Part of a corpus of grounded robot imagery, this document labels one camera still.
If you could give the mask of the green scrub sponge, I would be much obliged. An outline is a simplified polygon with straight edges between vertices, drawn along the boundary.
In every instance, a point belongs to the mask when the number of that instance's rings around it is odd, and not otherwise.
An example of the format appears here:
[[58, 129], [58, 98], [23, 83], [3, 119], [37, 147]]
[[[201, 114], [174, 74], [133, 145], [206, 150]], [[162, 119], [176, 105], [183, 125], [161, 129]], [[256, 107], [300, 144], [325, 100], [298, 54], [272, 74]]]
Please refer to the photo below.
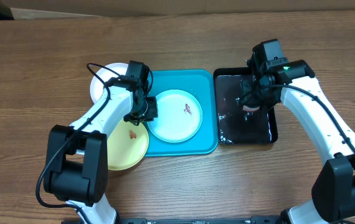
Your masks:
[[247, 112], [254, 112], [254, 111], [258, 111], [259, 109], [260, 109], [260, 107], [259, 107], [259, 106], [258, 106], [258, 107], [253, 108], [253, 107], [249, 107], [249, 106], [243, 105], [243, 107], [242, 107], [242, 110], [243, 110], [243, 111], [247, 111]]

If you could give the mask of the light blue plate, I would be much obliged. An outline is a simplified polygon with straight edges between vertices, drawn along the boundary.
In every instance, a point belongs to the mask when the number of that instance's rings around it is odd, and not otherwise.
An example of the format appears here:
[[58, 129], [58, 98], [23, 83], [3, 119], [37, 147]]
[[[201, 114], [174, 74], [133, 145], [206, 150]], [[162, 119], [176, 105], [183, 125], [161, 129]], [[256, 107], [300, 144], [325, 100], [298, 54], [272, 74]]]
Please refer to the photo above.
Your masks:
[[158, 117], [148, 122], [160, 140], [179, 143], [194, 137], [202, 124], [199, 101], [183, 90], [166, 90], [156, 96]]

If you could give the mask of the white plate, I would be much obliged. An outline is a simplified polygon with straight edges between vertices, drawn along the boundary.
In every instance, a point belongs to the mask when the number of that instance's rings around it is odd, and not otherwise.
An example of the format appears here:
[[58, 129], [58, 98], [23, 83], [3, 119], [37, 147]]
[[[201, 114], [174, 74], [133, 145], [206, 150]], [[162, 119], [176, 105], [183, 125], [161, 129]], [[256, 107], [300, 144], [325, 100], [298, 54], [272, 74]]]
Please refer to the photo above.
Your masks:
[[[119, 75], [125, 75], [128, 64], [127, 63], [111, 63], [106, 65], [107, 68], [113, 70]], [[110, 78], [117, 77], [117, 75], [105, 68], [99, 69], [96, 74], [107, 82]], [[90, 96], [93, 103], [96, 103], [103, 94], [103, 83], [96, 77], [93, 77], [90, 84]]]

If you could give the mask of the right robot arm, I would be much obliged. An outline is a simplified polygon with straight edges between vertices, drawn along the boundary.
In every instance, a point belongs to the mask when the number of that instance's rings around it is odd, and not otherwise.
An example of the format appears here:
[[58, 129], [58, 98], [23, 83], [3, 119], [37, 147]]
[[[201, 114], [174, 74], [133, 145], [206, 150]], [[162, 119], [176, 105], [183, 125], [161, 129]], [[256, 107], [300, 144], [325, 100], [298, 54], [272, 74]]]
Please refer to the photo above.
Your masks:
[[311, 199], [281, 212], [279, 223], [346, 223], [355, 216], [355, 132], [324, 95], [304, 60], [290, 62], [277, 39], [263, 41], [247, 60], [253, 80], [242, 86], [245, 111], [282, 103], [298, 119], [323, 168]]

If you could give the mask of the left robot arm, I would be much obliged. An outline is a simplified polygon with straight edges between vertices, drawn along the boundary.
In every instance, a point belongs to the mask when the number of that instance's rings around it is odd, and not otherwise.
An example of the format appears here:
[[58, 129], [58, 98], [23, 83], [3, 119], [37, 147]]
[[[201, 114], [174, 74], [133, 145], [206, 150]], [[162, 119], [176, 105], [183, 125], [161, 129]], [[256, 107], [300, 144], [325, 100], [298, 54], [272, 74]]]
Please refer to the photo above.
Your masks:
[[101, 81], [102, 96], [81, 118], [50, 130], [45, 166], [35, 187], [43, 207], [72, 208], [81, 223], [119, 223], [105, 195], [107, 139], [120, 121], [137, 126], [157, 118], [156, 98], [148, 95], [153, 80], [147, 65], [132, 60], [125, 74]]

